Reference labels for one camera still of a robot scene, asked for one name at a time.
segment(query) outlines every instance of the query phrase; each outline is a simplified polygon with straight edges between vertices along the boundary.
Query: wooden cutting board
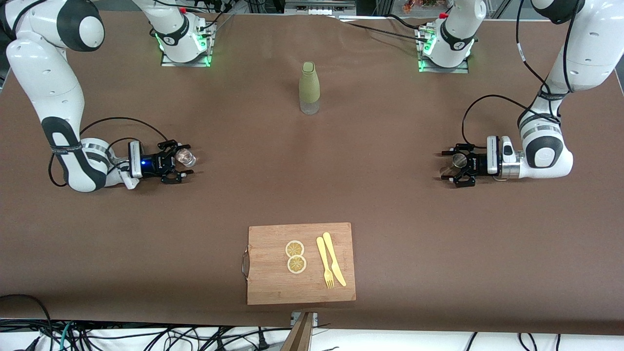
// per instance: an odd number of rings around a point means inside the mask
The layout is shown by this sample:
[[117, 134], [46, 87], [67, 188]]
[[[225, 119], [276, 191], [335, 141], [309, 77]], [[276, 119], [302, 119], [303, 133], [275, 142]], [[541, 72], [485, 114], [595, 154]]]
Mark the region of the wooden cutting board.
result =
[[[334, 277], [334, 288], [328, 289], [323, 278], [323, 261], [316, 246], [316, 238], [324, 232], [331, 234], [346, 286]], [[286, 263], [286, 245], [298, 240], [304, 246], [306, 268], [299, 274], [291, 273]], [[247, 304], [300, 304], [355, 300], [353, 270], [353, 242], [351, 223], [319, 223], [264, 225], [249, 227], [249, 274]], [[331, 256], [327, 251], [331, 269]]]

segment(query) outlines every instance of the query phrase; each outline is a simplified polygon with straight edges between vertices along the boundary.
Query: brown table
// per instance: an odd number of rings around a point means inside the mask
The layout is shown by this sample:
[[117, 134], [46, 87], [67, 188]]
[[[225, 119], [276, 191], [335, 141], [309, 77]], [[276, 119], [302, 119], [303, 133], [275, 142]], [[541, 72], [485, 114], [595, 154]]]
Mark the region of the brown table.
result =
[[[102, 48], [68, 54], [85, 94], [82, 125], [143, 119], [190, 143], [197, 173], [133, 191], [54, 187], [34, 109], [9, 77], [0, 293], [36, 295], [55, 319], [287, 325], [293, 309], [311, 308], [335, 328], [624, 334], [615, 75], [563, 104], [575, 156], [568, 177], [455, 189], [437, 179], [448, 159], [436, 154], [461, 140], [466, 107], [490, 93], [529, 103], [539, 87], [520, 62], [513, 22], [483, 23], [462, 75], [419, 73], [410, 40], [322, 16], [236, 16], [218, 33], [213, 67], [160, 67], [143, 14], [103, 18]], [[395, 22], [365, 23], [409, 34]], [[542, 75], [564, 36], [563, 26], [522, 24]], [[322, 87], [315, 116], [298, 106], [307, 60]], [[509, 135], [518, 147], [520, 113], [481, 102], [467, 135], [479, 144]], [[134, 136], [149, 152], [160, 141], [119, 121], [84, 136]], [[310, 222], [353, 224], [357, 301], [247, 306], [247, 228]], [[2, 304], [0, 315], [41, 316], [26, 305]]]

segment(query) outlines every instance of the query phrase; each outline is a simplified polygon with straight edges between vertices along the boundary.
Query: lemon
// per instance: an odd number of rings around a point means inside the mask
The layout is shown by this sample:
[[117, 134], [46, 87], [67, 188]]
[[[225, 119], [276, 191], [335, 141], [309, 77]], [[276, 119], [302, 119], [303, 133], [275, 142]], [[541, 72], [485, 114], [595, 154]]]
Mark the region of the lemon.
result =
[[286, 245], [286, 255], [292, 257], [294, 255], [303, 255], [303, 244], [298, 240], [293, 240]]
[[293, 274], [299, 274], [303, 272], [306, 268], [306, 259], [301, 255], [294, 255], [288, 259], [287, 267], [288, 270]]

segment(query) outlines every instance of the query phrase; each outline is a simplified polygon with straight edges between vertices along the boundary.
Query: utensil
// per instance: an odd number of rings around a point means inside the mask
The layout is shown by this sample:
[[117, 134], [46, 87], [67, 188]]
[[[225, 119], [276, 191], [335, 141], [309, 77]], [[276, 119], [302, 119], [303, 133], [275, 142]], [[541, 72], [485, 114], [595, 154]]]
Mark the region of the utensil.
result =
[[323, 277], [325, 278], [325, 284], [328, 289], [332, 289], [334, 287], [334, 275], [329, 270], [329, 265], [327, 264], [327, 252], [325, 252], [325, 241], [323, 241], [322, 237], [316, 238], [316, 246], [318, 246], [318, 252], [321, 254], [321, 260], [323, 260], [323, 267], [325, 267], [325, 272], [323, 273]]
[[331, 270], [334, 272], [336, 279], [340, 282], [340, 285], [343, 287], [347, 286], [347, 282], [344, 281], [343, 273], [340, 271], [340, 266], [338, 265], [338, 260], [336, 260], [336, 254], [334, 253], [334, 244], [331, 242], [331, 235], [329, 232], [323, 233], [323, 239], [325, 240], [325, 245], [329, 250], [329, 255], [331, 256]]

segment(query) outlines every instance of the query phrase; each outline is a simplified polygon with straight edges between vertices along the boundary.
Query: yellow knife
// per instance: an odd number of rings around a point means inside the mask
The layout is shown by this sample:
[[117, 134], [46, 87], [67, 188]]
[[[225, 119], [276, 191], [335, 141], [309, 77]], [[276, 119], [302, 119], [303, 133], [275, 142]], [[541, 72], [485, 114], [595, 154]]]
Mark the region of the yellow knife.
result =
[[336, 260], [336, 254], [334, 253], [334, 244], [331, 242], [331, 236], [329, 233], [323, 233], [323, 239], [325, 240], [325, 246], [327, 246], [327, 250], [329, 251], [329, 255], [331, 256], [331, 270], [334, 272], [336, 279], [338, 282], [345, 287], [347, 282], [344, 281], [343, 273], [340, 272], [340, 266], [338, 266], [338, 260]]

